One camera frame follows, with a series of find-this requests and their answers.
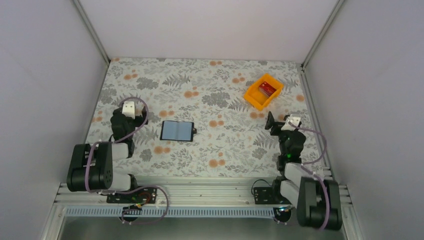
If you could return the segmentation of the black card holder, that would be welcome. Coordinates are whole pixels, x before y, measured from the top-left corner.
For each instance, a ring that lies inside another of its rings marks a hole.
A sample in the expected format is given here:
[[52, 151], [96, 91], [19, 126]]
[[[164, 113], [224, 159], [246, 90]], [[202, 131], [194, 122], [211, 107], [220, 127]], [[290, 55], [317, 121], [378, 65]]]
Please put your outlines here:
[[160, 140], [192, 142], [197, 129], [193, 122], [165, 120], [162, 122]]

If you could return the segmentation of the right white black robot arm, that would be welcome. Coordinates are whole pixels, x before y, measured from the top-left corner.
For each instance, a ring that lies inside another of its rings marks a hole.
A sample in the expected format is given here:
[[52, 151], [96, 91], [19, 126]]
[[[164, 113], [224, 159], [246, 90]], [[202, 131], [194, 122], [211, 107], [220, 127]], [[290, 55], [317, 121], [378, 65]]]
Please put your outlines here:
[[278, 137], [280, 149], [277, 170], [281, 176], [273, 181], [271, 198], [278, 204], [288, 200], [302, 227], [338, 231], [343, 224], [339, 184], [323, 179], [302, 162], [307, 129], [301, 125], [301, 118], [293, 114], [285, 115], [283, 121], [276, 121], [271, 112], [267, 115], [264, 128]]

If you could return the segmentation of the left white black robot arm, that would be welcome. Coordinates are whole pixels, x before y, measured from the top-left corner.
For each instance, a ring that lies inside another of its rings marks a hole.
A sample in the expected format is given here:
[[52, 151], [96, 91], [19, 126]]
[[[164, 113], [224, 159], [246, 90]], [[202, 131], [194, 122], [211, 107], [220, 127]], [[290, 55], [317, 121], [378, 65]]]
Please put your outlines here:
[[114, 170], [113, 161], [133, 156], [135, 143], [133, 135], [148, 123], [148, 110], [143, 107], [140, 115], [129, 116], [124, 109], [117, 108], [110, 118], [112, 135], [108, 141], [93, 144], [77, 144], [66, 177], [71, 192], [119, 191], [124, 201], [131, 203], [139, 197], [139, 188], [134, 185], [129, 173]]

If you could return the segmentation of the orange plastic bin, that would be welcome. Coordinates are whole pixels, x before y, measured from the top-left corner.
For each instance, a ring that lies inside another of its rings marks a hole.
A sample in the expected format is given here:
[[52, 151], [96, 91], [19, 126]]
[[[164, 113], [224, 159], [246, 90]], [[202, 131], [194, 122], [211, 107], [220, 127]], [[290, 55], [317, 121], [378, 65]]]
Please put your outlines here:
[[279, 96], [283, 88], [283, 83], [269, 73], [265, 73], [248, 87], [243, 98], [254, 108], [262, 111]]

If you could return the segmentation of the floral table mat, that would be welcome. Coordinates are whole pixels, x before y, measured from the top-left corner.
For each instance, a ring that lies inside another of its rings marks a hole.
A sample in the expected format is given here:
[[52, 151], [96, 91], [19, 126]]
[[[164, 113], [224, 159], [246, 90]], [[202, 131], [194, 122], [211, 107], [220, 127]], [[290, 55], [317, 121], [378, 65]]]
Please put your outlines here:
[[[257, 110], [244, 94], [266, 73], [284, 87]], [[138, 108], [147, 103], [149, 122], [133, 137], [133, 157], [114, 160], [113, 166], [139, 176], [275, 177], [280, 149], [278, 138], [265, 130], [268, 112], [278, 122], [287, 114], [300, 115], [302, 126], [312, 127], [294, 62], [116, 57], [88, 143], [109, 139], [113, 111], [131, 96], [140, 98]], [[163, 121], [193, 122], [197, 134], [192, 142], [160, 140]]]

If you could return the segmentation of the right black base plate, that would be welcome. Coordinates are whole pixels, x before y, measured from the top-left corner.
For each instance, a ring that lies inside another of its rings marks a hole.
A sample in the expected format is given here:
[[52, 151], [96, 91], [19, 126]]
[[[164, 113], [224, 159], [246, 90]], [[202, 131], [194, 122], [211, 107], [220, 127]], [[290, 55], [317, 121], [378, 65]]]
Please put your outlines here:
[[272, 187], [254, 187], [251, 191], [256, 205], [290, 205], [290, 201]]

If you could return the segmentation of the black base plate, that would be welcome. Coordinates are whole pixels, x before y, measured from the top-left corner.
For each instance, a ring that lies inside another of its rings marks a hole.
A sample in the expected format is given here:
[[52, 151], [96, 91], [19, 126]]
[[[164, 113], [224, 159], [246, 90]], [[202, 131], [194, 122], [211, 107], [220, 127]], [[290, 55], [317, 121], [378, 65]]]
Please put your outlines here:
[[157, 189], [146, 187], [130, 194], [115, 193], [106, 198], [108, 204], [155, 204]]
[[290, 205], [290, 201], [272, 187], [254, 187], [251, 191], [256, 205]]

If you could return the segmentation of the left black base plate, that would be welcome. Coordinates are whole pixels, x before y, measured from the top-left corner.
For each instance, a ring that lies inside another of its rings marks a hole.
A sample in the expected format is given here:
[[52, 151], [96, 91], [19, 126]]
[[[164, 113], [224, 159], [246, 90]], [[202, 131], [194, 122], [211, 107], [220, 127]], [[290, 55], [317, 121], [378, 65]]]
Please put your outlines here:
[[146, 187], [130, 194], [115, 193], [106, 198], [108, 204], [155, 204], [157, 189]]

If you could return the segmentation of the aluminium rail frame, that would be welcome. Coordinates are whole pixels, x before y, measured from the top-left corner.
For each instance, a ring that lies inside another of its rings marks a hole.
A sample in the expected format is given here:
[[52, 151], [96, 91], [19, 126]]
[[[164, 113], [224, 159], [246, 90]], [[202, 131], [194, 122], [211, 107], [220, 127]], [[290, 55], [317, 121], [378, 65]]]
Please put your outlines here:
[[[136, 176], [140, 186], [162, 188], [170, 207], [250, 207], [254, 205], [251, 187], [257, 179], [271, 184], [275, 177], [180, 177]], [[352, 207], [346, 185], [339, 185], [342, 207]], [[97, 193], [71, 192], [61, 183], [54, 204], [56, 205], [106, 205], [107, 197]]]

